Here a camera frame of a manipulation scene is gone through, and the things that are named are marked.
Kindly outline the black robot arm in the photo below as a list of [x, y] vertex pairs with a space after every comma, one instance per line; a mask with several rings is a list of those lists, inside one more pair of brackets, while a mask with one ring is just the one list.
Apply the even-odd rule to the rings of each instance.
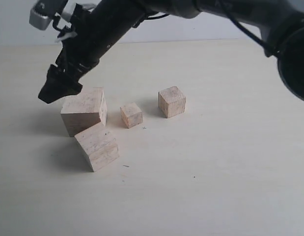
[[29, 23], [58, 31], [62, 50], [47, 72], [38, 98], [50, 104], [82, 90], [79, 80], [130, 29], [169, 15], [192, 19], [202, 12], [228, 18], [277, 59], [284, 85], [304, 101], [304, 0], [103, 0], [76, 4], [64, 11], [65, 0], [39, 0]]

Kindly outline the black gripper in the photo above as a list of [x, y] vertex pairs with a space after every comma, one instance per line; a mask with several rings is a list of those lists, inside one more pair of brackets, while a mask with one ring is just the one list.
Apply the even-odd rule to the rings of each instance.
[[70, 74], [86, 73], [95, 67], [145, 14], [145, 7], [136, 0], [102, 0], [92, 11], [77, 4], [71, 27], [64, 27], [57, 37], [63, 48], [55, 61], [57, 67], [50, 65], [38, 98], [50, 104], [78, 95], [83, 87]]

